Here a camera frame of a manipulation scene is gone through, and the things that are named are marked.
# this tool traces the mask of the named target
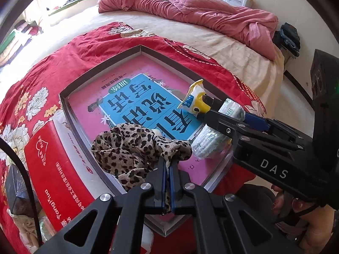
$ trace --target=red floral blanket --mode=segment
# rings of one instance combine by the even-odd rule
[[[114,22],[75,37],[67,45],[41,60],[21,81],[9,89],[0,104],[0,137],[8,142],[25,162],[24,146],[41,125],[51,118],[67,124],[59,102],[59,93],[92,67],[137,45],[147,46],[191,69],[245,109],[251,109],[251,112],[257,110],[258,114],[265,111],[260,99],[240,79],[212,58],[191,47],[183,48],[183,43],[161,38],[151,32],[133,30],[124,23]],[[0,151],[0,224],[15,250],[20,254],[28,253],[19,238],[19,230],[7,213],[4,183],[11,163],[6,154]],[[254,177],[254,174],[233,165],[215,192],[235,193],[244,182]],[[169,238],[155,235],[152,253],[190,253],[194,247],[193,229],[188,222]]]

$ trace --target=pink blanket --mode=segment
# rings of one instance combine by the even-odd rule
[[[205,26],[232,37],[274,60],[274,14],[233,7],[222,0],[99,0],[99,13],[116,10],[147,12],[170,20]]]

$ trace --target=wall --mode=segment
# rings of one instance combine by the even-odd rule
[[[55,14],[49,16],[50,25],[54,26],[61,20],[70,18],[80,12],[83,12],[86,8],[93,7],[98,4],[98,0],[82,0],[69,8],[61,10]]]
[[[339,57],[339,44],[320,15],[306,0],[253,0],[252,8],[270,11],[278,16],[280,28],[293,25],[300,36],[300,56],[287,65],[287,70],[311,96],[310,68],[315,49]]]

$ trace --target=leopard print cloth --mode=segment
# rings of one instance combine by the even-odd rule
[[[168,169],[172,159],[189,159],[192,148],[188,141],[156,136],[143,126],[123,123],[99,134],[92,152],[100,167],[114,175],[128,191],[145,182],[159,157],[165,159]]]

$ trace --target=black cable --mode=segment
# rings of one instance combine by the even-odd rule
[[[300,211],[300,212],[298,212],[298,213],[295,213],[295,214],[293,214],[293,215],[287,215],[287,216],[285,216],[285,217],[276,219],[276,220],[274,220],[274,221],[272,222],[272,224],[275,225],[275,224],[277,224],[278,222],[286,221],[286,220],[288,220],[288,219],[290,219],[290,218],[292,218],[292,217],[294,218],[294,217],[300,217],[300,216],[306,215],[306,214],[312,212],[312,211],[313,211],[314,209],[316,209],[318,206],[319,206],[318,204],[314,204],[314,205],[311,206],[310,208],[307,208],[307,209],[305,209],[305,210],[303,210],[303,211]]]
[[[25,169],[25,166],[23,165],[22,161],[17,156],[17,154],[13,151],[13,149],[2,138],[0,138],[0,149],[3,150],[10,157],[10,159],[18,167],[22,175],[23,181],[25,182],[25,185],[26,185],[29,202],[32,205],[34,224],[35,224],[35,229],[37,230],[37,236],[38,236],[38,243],[39,243],[39,246],[42,246],[43,243],[42,243],[41,230],[40,230],[39,219],[38,219],[38,211],[35,205],[33,188],[32,188],[29,176],[27,174],[27,171]]]

